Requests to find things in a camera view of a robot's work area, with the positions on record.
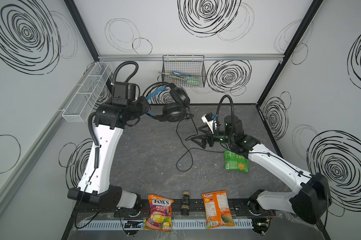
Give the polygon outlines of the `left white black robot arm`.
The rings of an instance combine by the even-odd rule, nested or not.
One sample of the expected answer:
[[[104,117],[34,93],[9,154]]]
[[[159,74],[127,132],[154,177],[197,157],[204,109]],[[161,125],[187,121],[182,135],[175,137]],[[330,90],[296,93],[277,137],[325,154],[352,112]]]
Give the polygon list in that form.
[[[77,187],[68,190],[69,199],[101,209],[128,209],[131,215],[139,214],[140,195],[113,186],[109,181],[116,147],[125,127],[133,127],[131,121],[138,123],[150,111],[139,86],[130,82],[137,71],[137,62],[121,63],[112,74],[110,98],[88,116],[90,156]]]

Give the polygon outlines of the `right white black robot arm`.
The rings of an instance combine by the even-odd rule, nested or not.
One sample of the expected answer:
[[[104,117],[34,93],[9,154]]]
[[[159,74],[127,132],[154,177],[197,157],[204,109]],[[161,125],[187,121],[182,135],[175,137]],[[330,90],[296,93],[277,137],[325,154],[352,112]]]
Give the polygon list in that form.
[[[296,215],[306,223],[318,224],[322,216],[329,214],[332,204],[330,186],[324,175],[312,174],[279,157],[258,139],[245,134],[242,121],[235,116],[234,103],[229,95],[224,95],[216,113],[202,116],[202,132],[191,141],[203,150],[220,143],[225,148],[229,162],[253,162],[277,177],[290,189],[289,192],[257,190],[249,197],[250,213],[259,216],[266,211],[282,211]]]

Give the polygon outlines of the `black blue headphones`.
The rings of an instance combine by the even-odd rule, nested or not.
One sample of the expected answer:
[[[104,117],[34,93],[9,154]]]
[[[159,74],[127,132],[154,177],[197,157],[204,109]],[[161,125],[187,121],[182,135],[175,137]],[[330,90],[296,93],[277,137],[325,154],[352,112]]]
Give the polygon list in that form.
[[[161,115],[153,115],[150,112],[147,112],[146,115],[159,122],[180,122],[187,116],[187,109],[189,109],[191,102],[187,92],[182,87],[178,87],[173,83],[157,82],[147,87],[143,92],[143,96],[148,101],[165,88],[169,88],[169,94],[173,102],[164,105]]]

